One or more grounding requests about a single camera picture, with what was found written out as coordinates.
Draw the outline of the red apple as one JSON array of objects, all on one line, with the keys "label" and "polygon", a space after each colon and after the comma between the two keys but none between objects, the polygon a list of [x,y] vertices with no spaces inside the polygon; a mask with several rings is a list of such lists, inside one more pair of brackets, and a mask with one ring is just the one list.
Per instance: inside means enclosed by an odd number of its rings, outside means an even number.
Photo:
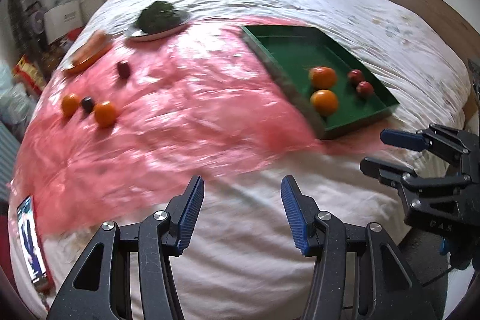
[{"label": "red apple", "polygon": [[365,80],[364,74],[359,69],[353,69],[348,72],[347,79],[353,86],[357,86],[359,83]]},{"label": "red apple", "polygon": [[131,67],[126,60],[118,62],[116,64],[116,70],[120,79],[128,79],[131,76]]},{"label": "red apple", "polygon": [[356,86],[356,93],[359,97],[363,99],[367,99],[374,95],[374,87],[368,81],[360,81],[360,83]]}]

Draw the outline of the small orange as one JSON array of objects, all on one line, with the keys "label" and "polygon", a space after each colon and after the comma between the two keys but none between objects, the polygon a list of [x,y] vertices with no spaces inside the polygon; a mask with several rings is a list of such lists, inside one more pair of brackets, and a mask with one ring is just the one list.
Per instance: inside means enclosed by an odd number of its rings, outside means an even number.
[{"label": "small orange", "polygon": [[71,118],[80,107],[80,98],[75,93],[65,95],[61,101],[64,118]]},{"label": "small orange", "polygon": [[315,111],[323,117],[333,115],[339,107],[337,95],[328,89],[321,89],[312,93],[310,103]]}]

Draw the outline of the large bumpy orange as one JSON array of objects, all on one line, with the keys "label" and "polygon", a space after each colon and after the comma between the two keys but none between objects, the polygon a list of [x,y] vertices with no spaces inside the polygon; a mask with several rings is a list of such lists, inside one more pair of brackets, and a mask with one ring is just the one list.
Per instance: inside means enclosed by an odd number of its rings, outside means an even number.
[{"label": "large bumpy orange", "polygon": [[308,72],[308,78],[316,89],[331,89],[338,80],[336,71],[330,67],[313,67]]}]

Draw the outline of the red framed smartphone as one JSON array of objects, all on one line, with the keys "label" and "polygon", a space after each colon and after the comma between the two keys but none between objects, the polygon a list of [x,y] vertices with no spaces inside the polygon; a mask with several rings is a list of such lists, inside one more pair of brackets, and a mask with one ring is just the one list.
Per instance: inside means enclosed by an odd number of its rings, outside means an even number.
[{"label": "red framed smartphone", "polygon": [[27,196],[19,204],[16,209],[16,220],[24,264],[30,281],[37,292],[47,292],[51,289],[52,282],[37,235],[32,196]]}]

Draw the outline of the green tray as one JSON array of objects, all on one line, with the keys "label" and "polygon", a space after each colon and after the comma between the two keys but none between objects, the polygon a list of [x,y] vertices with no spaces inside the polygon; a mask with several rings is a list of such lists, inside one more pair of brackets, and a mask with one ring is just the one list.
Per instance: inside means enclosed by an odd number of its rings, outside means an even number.
[{"label": "green tray", "polygon": [[318,28],[246,25],[242,39],[320,140],[392,115],[399,102],[353,54]]}]

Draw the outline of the pink plastic sheet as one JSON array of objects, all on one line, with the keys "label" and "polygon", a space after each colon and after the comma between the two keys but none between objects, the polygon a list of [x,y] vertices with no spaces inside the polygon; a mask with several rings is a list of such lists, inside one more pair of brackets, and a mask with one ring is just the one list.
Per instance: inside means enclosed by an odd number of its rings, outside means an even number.
[{"label": "pink plastic sheet", "polygon": [[[241,40],[245,25],[281,19],[204,19],[151,43],[116,40],[81,75],[56,74],[41,95],[16,158],[10,206],[32,196],[41,236],[71,232],[167,201],[193,175],[206,180],[260,171],[295,152],[365,155],[382,149],[381,125],[318,140]],[[120,79],[116,64],[129,62]],[[75,93],[111,101],[118,117],[101,128]]]}]

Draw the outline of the light blue suitcase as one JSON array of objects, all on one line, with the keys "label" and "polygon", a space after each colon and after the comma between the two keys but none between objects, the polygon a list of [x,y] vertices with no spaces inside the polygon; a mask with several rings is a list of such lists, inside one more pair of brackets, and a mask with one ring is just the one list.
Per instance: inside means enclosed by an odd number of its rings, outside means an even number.
[{"label": "light blue suitcase", "polygon": [[7,202],[10,196],[10,182],[13,178],[16,157],[20,144],[7,127],[0,123],[0,194]]}]

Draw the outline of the round smooth orange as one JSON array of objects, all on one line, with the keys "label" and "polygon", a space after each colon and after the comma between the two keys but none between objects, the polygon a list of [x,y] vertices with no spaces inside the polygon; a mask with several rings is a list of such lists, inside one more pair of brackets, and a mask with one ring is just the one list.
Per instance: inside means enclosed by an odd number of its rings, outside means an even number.
[{"label": "round smooth orange", "polygon": [[113,126],[118,113],[111,101],[103,101],[94,106],[94,119],[101,128]]}]

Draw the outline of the translucent plastic bag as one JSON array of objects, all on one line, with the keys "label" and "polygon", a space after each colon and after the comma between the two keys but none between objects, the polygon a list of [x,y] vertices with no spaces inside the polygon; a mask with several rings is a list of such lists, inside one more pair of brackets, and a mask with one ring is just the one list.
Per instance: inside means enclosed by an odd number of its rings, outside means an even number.
[{"label": "translucent plastic bag", "polygon": [[0,112],[1,121],[13,136],[22,141],[32,119],[37,101],[28,95],[21,82],[15,82],[7,63],[1,60]]}]

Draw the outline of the orange plate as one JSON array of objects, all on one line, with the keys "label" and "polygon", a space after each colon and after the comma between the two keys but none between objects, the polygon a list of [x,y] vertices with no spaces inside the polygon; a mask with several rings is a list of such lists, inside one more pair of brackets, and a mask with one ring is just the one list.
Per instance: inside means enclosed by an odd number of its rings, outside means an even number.
[{"label": "orange plate", "polygon": [[72,64],[69,68],[65,68],[64,74],[67,76],[73,76],[86,71],[89,67],[94,65],[97,60],[100,60],[100,58],[105,55],[112,48],[112,46],[113,43],[111,40],[109,40],[101,48],[97,49],[93,54],[87,56],[78,64]]}]

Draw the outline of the yellow red snack package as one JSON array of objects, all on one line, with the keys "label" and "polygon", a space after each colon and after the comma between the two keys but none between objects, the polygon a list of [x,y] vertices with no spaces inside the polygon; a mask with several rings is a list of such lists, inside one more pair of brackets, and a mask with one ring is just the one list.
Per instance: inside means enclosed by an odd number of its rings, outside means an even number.
[{"label": "yellow red snack package", "polygon": [[12,75],[15,80],[25,86],[30,94],[36,97],[41,96],[46,86],[45,79],[38,68],[28,60],[26,55],[23,55],[16,63]]}]

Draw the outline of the orange carrot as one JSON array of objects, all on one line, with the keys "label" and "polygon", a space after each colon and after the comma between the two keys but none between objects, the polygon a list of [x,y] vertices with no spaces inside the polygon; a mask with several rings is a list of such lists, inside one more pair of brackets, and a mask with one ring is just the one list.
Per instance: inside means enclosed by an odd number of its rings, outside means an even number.
[{"label": "orange carrot", "polygon": [[103,30],[95,31],[89,39],[77,49],[71,56],[71,63],[73,66],[84,62],[94,54],[97,54],[110,41],[110,36]]}]

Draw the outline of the white plate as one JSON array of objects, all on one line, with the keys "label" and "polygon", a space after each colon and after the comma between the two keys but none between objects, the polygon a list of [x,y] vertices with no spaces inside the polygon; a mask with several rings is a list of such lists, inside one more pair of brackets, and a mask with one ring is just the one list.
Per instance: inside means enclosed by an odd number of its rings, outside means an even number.
[{"label": "white plate", "polygon": [[124,35],[128,40],[133,42],[149,42],[153,40],[160,40],[166,37],[171,37],[179,32],[185,30],[192,20],[191,13],[187,11],[179,11],[180,22],[171,26],[171,28],[163,29],[159,32],[147,33],[142,29],[136,27],[133,23],[128,26]]}]

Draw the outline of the white cardboard box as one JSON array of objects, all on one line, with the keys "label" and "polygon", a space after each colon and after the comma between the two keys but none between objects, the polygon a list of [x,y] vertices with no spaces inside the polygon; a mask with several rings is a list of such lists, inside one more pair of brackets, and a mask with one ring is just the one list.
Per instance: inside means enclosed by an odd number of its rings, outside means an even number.
[{"label": "white cardboard box", "polygon": [[69,1],[53,7],[44,14],[47,43],[51,44],[74,29],[83,26],[80,3]]}]

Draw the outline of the dark green leafy vegetable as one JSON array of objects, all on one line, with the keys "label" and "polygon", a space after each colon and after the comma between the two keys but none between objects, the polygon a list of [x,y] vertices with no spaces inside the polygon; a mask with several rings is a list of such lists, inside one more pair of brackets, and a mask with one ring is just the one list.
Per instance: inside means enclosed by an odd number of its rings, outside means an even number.
[{"label": "dark green leafy vegetable", "polygon": [[167,1],[154,1],[142,10],[134,25],[143,32],[159,32],[180,22],[179,10]]}]

